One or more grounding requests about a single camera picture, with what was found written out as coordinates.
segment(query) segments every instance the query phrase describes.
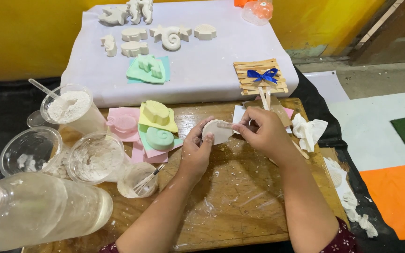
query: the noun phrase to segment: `clear plastic cup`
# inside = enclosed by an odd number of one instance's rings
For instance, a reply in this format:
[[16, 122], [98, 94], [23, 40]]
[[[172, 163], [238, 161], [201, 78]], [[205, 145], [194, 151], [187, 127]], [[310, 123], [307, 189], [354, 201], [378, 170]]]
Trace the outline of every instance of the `clear plastic cup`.
[[68, 84], [65, 86], [60, 86], [52, 90], [57, 95], [63, 95], [66, 92], [70, 91], [83, 91], [87, 93], [89, 96], [89, 103], [85, 105], [84, 110], [82, 110], [80, 114], [76, 114], [75, 117], [69, 118], [66, 121], [61, 120], [54, 120], [50, 117], [48, 113], [48, 108], [55, 100], [47, 95], [40, 106], [40, 113], [42, 117], [48, 121], [49, 123], [53, 124], [66, 124], [67, 126], [72, 127], [76, 131], [81, 132], [84, 135], [97, 132], [97, 131], [104, 131], [106, 126], [106, 119], [98, 110], [96, 105], [93, 103], [93, 96], [91, 92], [87, 89], [87, 87], [79, 85], [79, 84]]
[[120, 138], [100, 131], [75, 143], [71, 148], [67, 171], [75, 182], [97, 185], [104, 181], [117, 182], [130, 165]]
[[48, 121], [46, 121], [41, 116], [40, 110], [37, 110], [37, 111], [31, 113], [31, 115], [29, 115], [29, 117], [27, 117], [26, 124], [30, 128], [33, 128], [33, 127], [50, 127], [50, 128], [55, 129], [55, 130], [59, 130], [59, 126], [60, 126], [60, 125], [49, 123]]
[[38, 126], [19, 133], [4, 147], [0, 170], [4, 176], [20, 172], [48, 171], [59, 161], [62, 137], [57, 130]]
[[116, 183], [116, 187], [121, 195], [126, 198], [146, 198], [158, 189], [158, 176], [155, 175], [140, 191], [134, 191], [134, 187], [143, 179], [151, 175], [156, 168], [149, 163], [132, 164], [128, 172]]

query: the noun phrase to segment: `person's right hand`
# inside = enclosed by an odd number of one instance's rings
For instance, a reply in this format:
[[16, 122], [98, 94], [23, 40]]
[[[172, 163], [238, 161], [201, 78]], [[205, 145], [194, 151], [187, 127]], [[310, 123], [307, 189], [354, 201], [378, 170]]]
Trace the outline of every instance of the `person's right hand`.
[[[247, 127], [250, 120], [259, 127], [256, 132], [251, 131], [253, 127]], [[299, 156], [279, 116], [274, 112], [248, 107], [242, 120], [234, 124], [232, 129], [239, 132], [253, 148], [273, 159], [278, 165], [294, 155]]]

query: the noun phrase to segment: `black cloth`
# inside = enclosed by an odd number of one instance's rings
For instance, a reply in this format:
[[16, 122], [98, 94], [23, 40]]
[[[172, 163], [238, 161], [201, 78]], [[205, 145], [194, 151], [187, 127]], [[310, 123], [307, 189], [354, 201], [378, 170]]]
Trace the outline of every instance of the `black cloth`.
[[[351, 157], [347, 151], [347, 144], [341, 139], [340, 125], [337, 119], [329, 112], [325, 100], [318, 93], [315, 86], [297, 69], [299, 85], [291, 97], [301, 99], [309, 120], [321, 119], [327, 121], [328, 127], [318, 141], [320, 147], [335, 147], [339, 159], [348, 162], [351, 170], [349, 173], [350, 184], [359, 201], [357, 212], [368, 214], [371, 223], [376, 227], [379, 236], [368, 239], [363, 229], [356, 222], [351, 222], [351, 229], [357, 236], [359, 245], [365, 253], [405, 253], [405, 241], [399, 241], [394, 230], [382, 220], [374, 203], [370, 203], [363, 196], [370, 197], [365, 183], [362, 181]], [[54, 89], [59, 86], [60, 78], [48, 78], [40, 80], [40, 83]], [[0, 153], [4, 146], [15, 135], [28, 129], [27, 117], [40, 108], [45, 95], [27, 81], [0, 82]], [[290, 242], [271, 244], [258, 244], [227, 249], [210, 250], [210, 252], [254, 252], [254, 251], [278, 251], [293, 252]], [[8, 251], [18, 253], [21, 250]]]

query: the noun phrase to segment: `patterned sleeve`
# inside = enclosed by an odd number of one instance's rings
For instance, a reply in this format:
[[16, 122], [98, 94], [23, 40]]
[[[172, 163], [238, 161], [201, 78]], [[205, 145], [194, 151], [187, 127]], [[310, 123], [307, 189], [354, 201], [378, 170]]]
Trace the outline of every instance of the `patterned sleeve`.
[[338, 233], [320, 253], [362, 253], [357, 245], [354, 234], [348, 230], [346, 223], [337, 217]]
[[115, 243], [111, 243], [100, 249], [99, 253], [118, 253], [118, 250], [116, 249]]

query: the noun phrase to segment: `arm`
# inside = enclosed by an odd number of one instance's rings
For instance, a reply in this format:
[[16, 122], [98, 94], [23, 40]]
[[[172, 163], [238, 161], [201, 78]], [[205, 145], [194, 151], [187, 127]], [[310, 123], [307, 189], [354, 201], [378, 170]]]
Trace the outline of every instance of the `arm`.
[[[246, 127], [251, 119], [259, 127], [256, 132]], [[323, 250], [337, 235], [338, 221], [279, 117], [274, 112], [248, 107], [240, 124], [232, 128], [279, 166], [287, 226], [295, 252]]]
[[212, 119], [201, 121], [189, 132], [182, 147], [179, 170], [153, 203], [116, 240], [120, 253], [169, 251], [187, 199], [209, 164], [213, 135], [207, 135], [201, 145], [200, 142], [203, 127]]

